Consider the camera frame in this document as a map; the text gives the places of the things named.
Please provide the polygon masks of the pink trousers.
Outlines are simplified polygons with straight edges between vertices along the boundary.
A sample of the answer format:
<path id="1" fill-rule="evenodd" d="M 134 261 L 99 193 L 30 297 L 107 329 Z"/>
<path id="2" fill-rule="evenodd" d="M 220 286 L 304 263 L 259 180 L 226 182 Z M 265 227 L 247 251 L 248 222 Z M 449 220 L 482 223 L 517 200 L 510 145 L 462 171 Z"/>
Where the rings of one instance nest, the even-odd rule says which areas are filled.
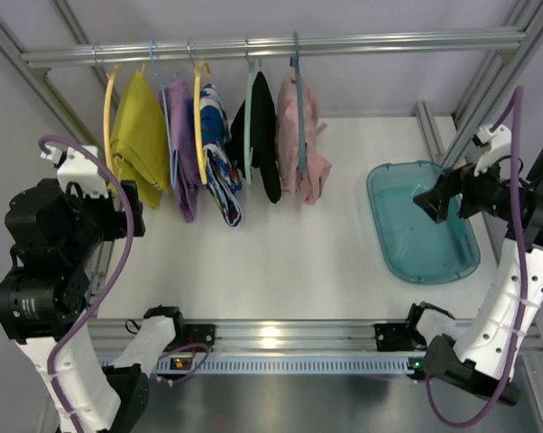
<path id="1" fill-rule="evenodd" d="M 276 149 L 282 190 L 298 193 L 307 205 L 320 199 L 332 168 L 318 151 L 318 137 L 327 127 L 319 120 L 316 95 L 306 83 L 298 88 L 296 71 L 291 70 L 278 96 Z"/>

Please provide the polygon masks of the blue-grey plastic hanger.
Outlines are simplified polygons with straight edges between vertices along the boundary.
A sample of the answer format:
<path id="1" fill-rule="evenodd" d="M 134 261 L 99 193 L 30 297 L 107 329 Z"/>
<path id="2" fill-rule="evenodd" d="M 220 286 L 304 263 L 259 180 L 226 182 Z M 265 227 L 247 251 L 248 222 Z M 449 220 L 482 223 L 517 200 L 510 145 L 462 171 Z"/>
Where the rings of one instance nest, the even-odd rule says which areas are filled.
<path id="1" fill-rule="evenodd" d="M 294 79 L 291 81 L 296 88 L 296 97 L 297 97 L 297 110 L 298 110 L 298 149 L 299 149 L 299 159 L 298 159 L 298 168 L 300 172 L 305 172 L 307 170 L 307 144 L 305 137 L 305 117 L 304 117 L 304 100 L 303 100 L 303 86 L 301 81 L 300 74 L 300 65 L 299 65 L 299 35 L 297 32 L 293 33 L 294 41 L 294 54 L 290 58 L 290 66 L 294 70 Z"/>

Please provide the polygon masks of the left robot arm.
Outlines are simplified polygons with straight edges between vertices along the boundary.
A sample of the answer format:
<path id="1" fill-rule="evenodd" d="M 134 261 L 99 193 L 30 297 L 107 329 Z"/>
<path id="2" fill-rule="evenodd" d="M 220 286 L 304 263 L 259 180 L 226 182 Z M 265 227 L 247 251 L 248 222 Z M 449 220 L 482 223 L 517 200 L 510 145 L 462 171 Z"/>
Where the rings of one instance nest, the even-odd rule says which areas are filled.
<path id="1" fill-rule="evenodd" d="M 86 265 L 107 241 L 140 237 L 143 207 L 131 181 L 128 210 L 80 186 L 41 180 L 12 199 L 5 226 L 14 245 L 0 283 L 0 324 L 34 364 L 55 404 L 62 432 L 128 432 L 143 415 L 152 370 L 185 326 L 176 307 L 148 309 L 124 352 L 102 366 L 88 330 Z"/>

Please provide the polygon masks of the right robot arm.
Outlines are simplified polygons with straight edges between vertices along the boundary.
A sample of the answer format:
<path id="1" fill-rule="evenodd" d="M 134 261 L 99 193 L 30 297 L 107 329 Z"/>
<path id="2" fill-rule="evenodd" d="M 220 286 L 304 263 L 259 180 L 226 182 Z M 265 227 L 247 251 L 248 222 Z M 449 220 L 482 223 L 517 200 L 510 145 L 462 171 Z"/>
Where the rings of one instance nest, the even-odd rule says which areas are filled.
<path id="1" fill-rule="evenodd" d="M 501 180 L 498 164 L 481 174 L 474 169 L 466 164 L 443 170 L 434 187 L 418 194 L 414 203 L 437 224 L 446 221 L 455 200 L 462 219 L 485 211 L 512 224 L 519 211 L 523 239 L 509 226 L 491 287 L 463 333 L 451 313 L 426 302 L 411 306 L 406 327 L 426 343 L 421 363 L 426 378 L 480 398 L 496 395 L 500 403 L 513 406 L 520 398 L 513 366 L 543 302 L 543 149 L 520 182 L 517 201 L 511 199 L 510 183 Z"/>

